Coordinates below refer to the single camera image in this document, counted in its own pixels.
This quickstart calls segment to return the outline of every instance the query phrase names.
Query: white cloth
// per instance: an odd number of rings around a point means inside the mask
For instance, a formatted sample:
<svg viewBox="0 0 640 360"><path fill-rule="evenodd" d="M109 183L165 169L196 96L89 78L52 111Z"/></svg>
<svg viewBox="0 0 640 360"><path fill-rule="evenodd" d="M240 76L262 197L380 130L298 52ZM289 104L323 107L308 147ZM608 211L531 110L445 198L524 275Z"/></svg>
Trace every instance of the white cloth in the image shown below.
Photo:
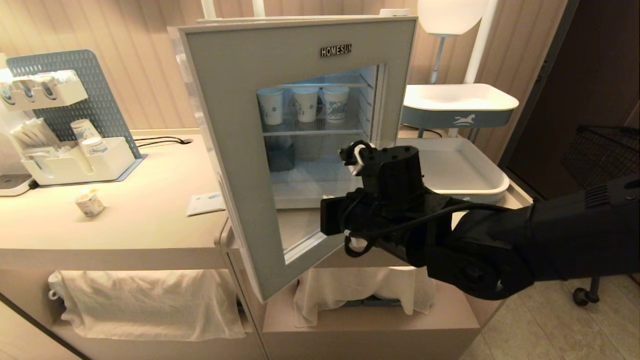
<svg viewBox="0 0 640 360"><path fill-rule="evenodd" d="M371 295L399 299L404 312L425 315L435 298L435 285L425 268L313 268L300 277L294 297L296 326L316 326L318 311L337 309Z"/></svg>
<svg viewBox="0 0 640 360"><path fill-rule="evenodd" d="M243 338L228 270L60 271L62 319L87 338Z"/></svg>

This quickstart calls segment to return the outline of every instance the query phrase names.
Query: white organizer tray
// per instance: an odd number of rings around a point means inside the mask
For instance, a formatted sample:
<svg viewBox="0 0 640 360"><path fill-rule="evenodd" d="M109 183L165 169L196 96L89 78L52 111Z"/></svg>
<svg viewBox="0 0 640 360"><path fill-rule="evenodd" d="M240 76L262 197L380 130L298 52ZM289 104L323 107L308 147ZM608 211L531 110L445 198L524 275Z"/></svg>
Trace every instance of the white organizer tray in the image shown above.
<svg viewBox="0 0 640 360"><path fill-rule="evenodd" d="M398 139L420 151L424 184L458 199L495 204L509 188L509 178L465 138Z"/></svg>
<svg viewBox="0 0 640 360"><path fill-rule="evenodd" d="M408 85L401 123L422 128L506 125L518 99L487 84Z"/></svg>
<svg viewBox="0 0 640 360"><path fill-rule="evenodd" d="M56 91L56 98L53 100L45 96L42 88L33 88L31 89L33 93L32 98L27 98L22 91L12 91L11 97L14 104L9 104L3 98L0 98L0 102L2 102L9 111L25 111L67 106L85 100L88 97L82 81L79 79L71 81L70 83L60 84L55 86L54 89Z"/></svg>
<svg viewBox="0 0 640 360"><path fill-rule="evenodd" d="M115 180L133 164L133 154L125 138L104 140L109 147L105 153L85 157L81 147L76 146L64 158L44 160L46 172L33 160L22 163L40 185Z"/></svg>

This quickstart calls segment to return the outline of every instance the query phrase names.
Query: mini fridge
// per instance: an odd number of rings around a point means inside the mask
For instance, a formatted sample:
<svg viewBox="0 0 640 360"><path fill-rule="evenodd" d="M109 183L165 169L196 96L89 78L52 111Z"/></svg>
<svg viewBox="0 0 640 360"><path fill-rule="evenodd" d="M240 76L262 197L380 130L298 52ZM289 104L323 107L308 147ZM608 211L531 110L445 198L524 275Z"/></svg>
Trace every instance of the mini fridge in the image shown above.
<svg viewBox="0 0 640 360"><path fill-rule="evenodd" d="M340 148L395 145L416 23L317 17L170 29L262 301L343 244L320 233L320 200L362 185Z"/></svg>

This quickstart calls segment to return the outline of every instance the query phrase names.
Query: floor tile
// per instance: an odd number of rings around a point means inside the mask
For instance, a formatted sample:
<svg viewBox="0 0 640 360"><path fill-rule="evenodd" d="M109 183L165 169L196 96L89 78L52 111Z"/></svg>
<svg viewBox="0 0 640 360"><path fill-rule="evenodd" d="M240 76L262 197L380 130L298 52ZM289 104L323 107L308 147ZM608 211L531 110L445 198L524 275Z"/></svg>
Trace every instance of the floor tile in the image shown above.
<svg viewBox="0 0 640 360"><path fill-rule="evenodd" d="M626 360L640 359L640 309L616 285L616 281L603 277L600 280L597 304L589 304L584 309L598 324L608 339ZM571 280L569 289L589 286L589 279Z"/></svg>
<svg viewBox="0 0 640 360"><path fill-rule="evenodd" d="M486 344L484 337L480 334L473 344L465 351L460 360L494 360Z"/></svg>
<svg viewBox="0 0 640 360"><path fill-rule="evenodd" d="M520 299L508 298L482 334L495 360L562 360Z"/></svg>
<svg viewBox="0 0 640 360"><path fill-rule="evenodd" d="M638 285L629 275L608 276L631 303L640 309L640 285Z"/></svg>
<svg viewBox="0 0 640 360"><path fill-rule="evenodd" d="M622 360L598 324L573 302L574 287L561 281L543 281L519 296L565 360Z"/></svg>

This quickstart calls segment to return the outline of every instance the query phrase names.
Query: beige wall panel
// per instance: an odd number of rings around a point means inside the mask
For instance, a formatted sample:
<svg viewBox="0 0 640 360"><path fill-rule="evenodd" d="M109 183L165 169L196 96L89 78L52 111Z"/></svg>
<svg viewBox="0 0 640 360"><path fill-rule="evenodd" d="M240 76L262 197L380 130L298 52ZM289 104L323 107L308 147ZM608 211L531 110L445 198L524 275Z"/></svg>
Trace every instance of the beige wall panel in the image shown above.
<svg viewBox="0 0 640 360"><path fill-rule="evenodd" d="M508 125L482 129L477 145L497 161L538 75L567 0L500 0L476 81L520 101ZM252 0L214 0L218 17L253 15ZM264 0L268 16L377 14L417 0ZM199 0L0 0L0 53L96 52L132 129L195 127L167 26L201 19ZM478 25L448 38L437 83L461 83ZM438 38L418 30L409 83L429 81Z"/></svg>

